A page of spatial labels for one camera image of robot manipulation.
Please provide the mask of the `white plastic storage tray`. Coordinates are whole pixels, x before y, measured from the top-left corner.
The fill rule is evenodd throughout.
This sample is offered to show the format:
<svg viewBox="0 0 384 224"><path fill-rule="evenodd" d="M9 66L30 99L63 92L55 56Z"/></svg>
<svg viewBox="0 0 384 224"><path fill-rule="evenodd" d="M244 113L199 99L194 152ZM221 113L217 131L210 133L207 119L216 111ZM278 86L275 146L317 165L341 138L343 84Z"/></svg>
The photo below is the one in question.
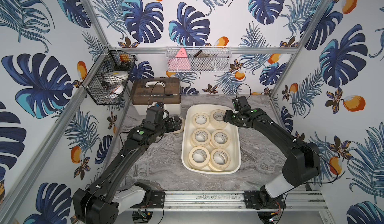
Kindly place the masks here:
<svg viewBox="0 0 384 224"><path fill-rule="evenodd" d="M212 104L189 107L182 143L182 162L186 169L209 175L229 175L239 170L238 127L224 122L229 109Z"/></svg>

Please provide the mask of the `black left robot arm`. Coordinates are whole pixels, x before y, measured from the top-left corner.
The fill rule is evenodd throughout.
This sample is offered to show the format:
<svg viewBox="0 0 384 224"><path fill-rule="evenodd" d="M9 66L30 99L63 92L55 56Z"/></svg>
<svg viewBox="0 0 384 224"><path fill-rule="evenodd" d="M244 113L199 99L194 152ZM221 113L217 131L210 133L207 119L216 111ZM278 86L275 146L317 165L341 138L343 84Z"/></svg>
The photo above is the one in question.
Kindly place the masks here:
<svg viewBox="0 0 384 224"><path fill-rule="evenodd" d="M131 129L122 149L99 178L85 190L75 192L76 217L85 224L113 224L124 205L115 194L129 170L158 137L181 129L179 116L155 124L144 120Z"/></svg>

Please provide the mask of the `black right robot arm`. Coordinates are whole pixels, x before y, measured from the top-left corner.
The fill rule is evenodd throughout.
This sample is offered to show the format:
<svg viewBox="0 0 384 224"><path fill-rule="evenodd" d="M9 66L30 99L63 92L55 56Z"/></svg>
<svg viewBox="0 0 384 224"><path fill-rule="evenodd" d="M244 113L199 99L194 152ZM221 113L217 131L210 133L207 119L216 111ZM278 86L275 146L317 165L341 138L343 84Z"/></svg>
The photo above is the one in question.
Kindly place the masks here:
<svg viewBox="0 0 384 224"><path fill-rule="evenodd" d="M260 132L286 157L282 173L260 188L261 200L276 199L320 174L319 148L288 133L262 109L256 108L243 113L227 110L224 121Z"/></svg>

